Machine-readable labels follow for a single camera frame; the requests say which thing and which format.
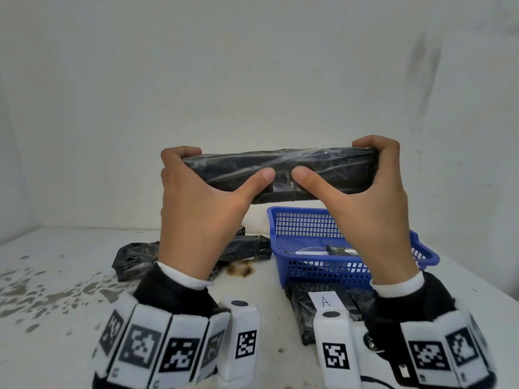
stained table surface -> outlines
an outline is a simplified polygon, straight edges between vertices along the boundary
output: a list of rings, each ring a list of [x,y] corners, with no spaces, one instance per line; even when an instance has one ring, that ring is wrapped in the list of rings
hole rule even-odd
[[[0,380],[10,389],[90,387],[89,365],[110,304],[135,283],[118,283],[111,264],[131,242],[154,242],[156,231],[41,228],[0,247]],[[210,293],[237,297],[262,313],[256,374],[251,388],[323,388],[315,346],[304,347],[276,259],[256,262],[247,278],[221,273]],[[442,257],[430,268],[469,305],[496,357],[499,388],[519,382],[519,303]],[[361,374],[395,388],[389,365],[362,342],[354,327]],[[364,383],[364,388],[381,387]],[[202,388],[216,387],[212,379]]]

left hand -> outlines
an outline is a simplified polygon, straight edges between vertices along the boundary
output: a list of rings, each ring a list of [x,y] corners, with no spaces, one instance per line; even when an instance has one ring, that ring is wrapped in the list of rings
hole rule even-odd
[[[186,275],[207,280],[212,268],[241,226],[256,195],[276,176],[265,168],[234,192],[210,187],[182,161],[198,156],[198,147],[180,146],[161,153],[164,195],[159,261]]]

finger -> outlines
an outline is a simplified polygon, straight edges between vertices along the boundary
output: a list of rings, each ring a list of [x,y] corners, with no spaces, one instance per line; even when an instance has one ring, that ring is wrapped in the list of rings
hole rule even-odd
[[[375,181],[390,179],[402,182],[400,176],[400,143],[379,135],[368,135],[354,140],[353,147],[374,147],[380,153]]]
[[[338,194],[342,195],[338,189],[332,187],[321,176],[305,166],[297,166],[292,169],[292,178],[325,205],[331,204],[333,198]]]
[[[234,193],[243,196],[248,202],[252,202],[254,197],[262,192],[272,183],[276,177],[276,171],[272,168],[265,168],[250,176]]]
[[[162,150],[160,158],[162,158],[164,165],[168,166],[178,164],[183,158],[199,156],[200,154],[202,154],[202,149],[199,147],[178,146]]]

right hand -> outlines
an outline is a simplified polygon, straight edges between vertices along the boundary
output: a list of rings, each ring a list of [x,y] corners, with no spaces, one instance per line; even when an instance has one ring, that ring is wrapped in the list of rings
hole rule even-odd
[[[346,195],[312,170],[298,166],[293,179],[320,199],[345,236],[362,257],[376,285],[399,284],[419,269],[411,253],[407,194],[400,176],[400,144],[369,135],[353,147],[375,147],[380,152],[373,185],[359,194]]]

